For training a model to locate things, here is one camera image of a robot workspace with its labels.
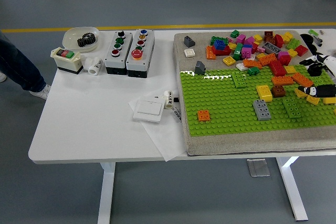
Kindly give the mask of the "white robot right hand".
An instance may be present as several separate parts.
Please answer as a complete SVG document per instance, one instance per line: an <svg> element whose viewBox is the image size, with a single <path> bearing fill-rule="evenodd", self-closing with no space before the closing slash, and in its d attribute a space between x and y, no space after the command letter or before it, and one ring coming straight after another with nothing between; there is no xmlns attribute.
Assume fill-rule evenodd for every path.
<svg viewBox="0 0 336 224"><path fill-rule="evenodd" d="M299 63L304 65L312 77L321 75L322 69L328 70L335 77L335 57L327 55L313 55ZM335 97L335 84L324 84L314 87L300 85L298 90L316 98Z"/></svg>

